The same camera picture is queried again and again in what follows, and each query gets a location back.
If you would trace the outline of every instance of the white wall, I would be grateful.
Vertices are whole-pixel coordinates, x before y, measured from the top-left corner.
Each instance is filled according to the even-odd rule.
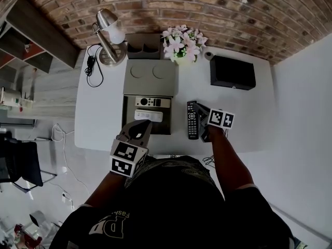
[[[271,152],[242,156],[265,197],[332,238],[332,35],[274,67]]]

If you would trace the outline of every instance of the wooden floor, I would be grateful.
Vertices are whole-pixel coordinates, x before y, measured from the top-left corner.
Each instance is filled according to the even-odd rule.
[[[81,51],[75,68],[69,68],[54,58],[49,74],[26,66],[17,71],[14,88],[22,97],[33,100],[32,109],[8,111],[8,117],[25,119],[74,120],[77,88],[85,50]]]

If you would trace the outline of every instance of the office chair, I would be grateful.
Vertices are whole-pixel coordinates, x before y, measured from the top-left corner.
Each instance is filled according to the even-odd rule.
[[[43,182],[41,172],[53,177]],[[0,141],[0,183],[13,183],[15,187],[27,193],[37,186],[54,179],[54,173],[42,171],[39,167],[37,144],[5,137]],[[23,188],[16,184],[19,178],[23,178],[35,186]]]

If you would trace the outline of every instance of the remote control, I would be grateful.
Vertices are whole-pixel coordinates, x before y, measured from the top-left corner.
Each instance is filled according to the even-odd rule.
[[[162,112],[156,112],[153,110],[136,110],[135,120],[150,120],[151,122],[162,122]]]
[[[187,102],[187,113],[188,113],[188,138],[190,140],[198,139],[198,115],[193,109],[193,105],[196,101]]]
[[[171,100],[152,97],[136,97],[136,106],[170,108]]]

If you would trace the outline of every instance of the silver lamp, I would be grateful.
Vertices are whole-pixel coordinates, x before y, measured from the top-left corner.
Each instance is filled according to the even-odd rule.
[[[99,60],[104,65],[116,66],[120,64],[126,56],[125,33],[120,29],[118,17],[108,9],[100,9],[96,15],[97,22],[92,24],[92,30],[101,42],[103,49],[100,51]],[[107,31],[113,44],[119,45],[116,50],[106,40],[101,31]]]

